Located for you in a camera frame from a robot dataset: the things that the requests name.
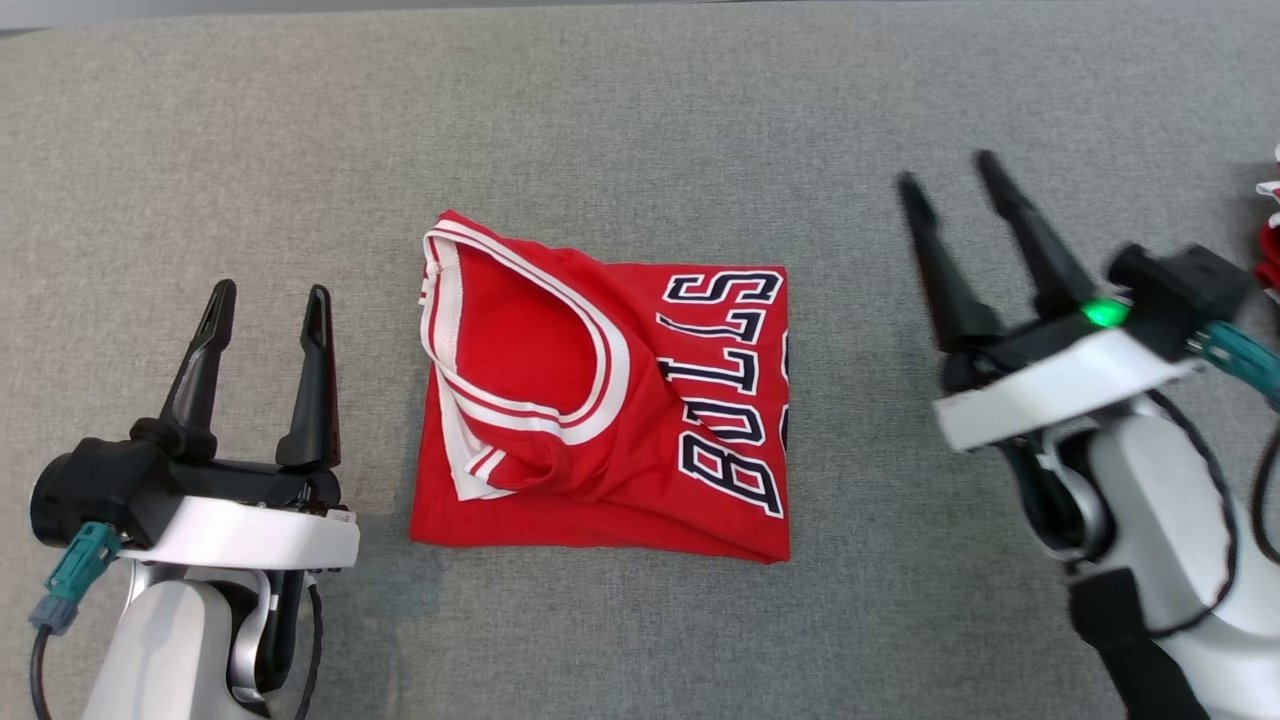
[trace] basketball jersey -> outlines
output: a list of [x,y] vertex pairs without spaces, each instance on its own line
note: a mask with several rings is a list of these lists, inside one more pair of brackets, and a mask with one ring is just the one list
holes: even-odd
[[603,264],[449,211],[410,536],[790,557],[782,268]]

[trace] teal connector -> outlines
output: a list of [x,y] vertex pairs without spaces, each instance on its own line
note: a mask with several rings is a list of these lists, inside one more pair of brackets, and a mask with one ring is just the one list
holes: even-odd
[[49,594],[40,601],[28,620],[37,629],[49,625],[51,633],[61,635],[79,611],[79,602],[95,580],[120,552],[120,538],[102,523],[84,523],[76,538],[63,552],[45,589]]
[[1211,323],[1199,340],[1210,365],[1244,380],[1280,407],[1280,356],[1230,323]]

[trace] folded jersey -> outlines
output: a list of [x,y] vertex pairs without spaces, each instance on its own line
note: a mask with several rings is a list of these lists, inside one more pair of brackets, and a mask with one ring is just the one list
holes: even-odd
[[410,536],[790,557],[782,268],[603,264],[449,211]]

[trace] gray fabric surface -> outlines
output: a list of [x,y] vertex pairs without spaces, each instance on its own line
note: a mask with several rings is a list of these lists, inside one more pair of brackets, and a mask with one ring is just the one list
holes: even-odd
[[[241,288],[215,430],[269,457],[307,287],[333,291],[360,566],[324,579],[337,717],[1120,717],[991,454],[947,452],[892,191],[932,191],[1009,319],[1028,284],[969,169],[1011,172],[1093,268],[1238,261],[1271,208],[1274,3],[751,4],[218,18],[0,44],[0,717],[58,553],[44,465],[152,414],[212,283]],[[411,544],[420,237],[456,208],[604,260],[791,274],[795,560]],[[1266,305],[1248,327],[1270,333]],[[1175,396],[1243,484],[1267,429]],[[51,643],[78,716],[124,573]]]

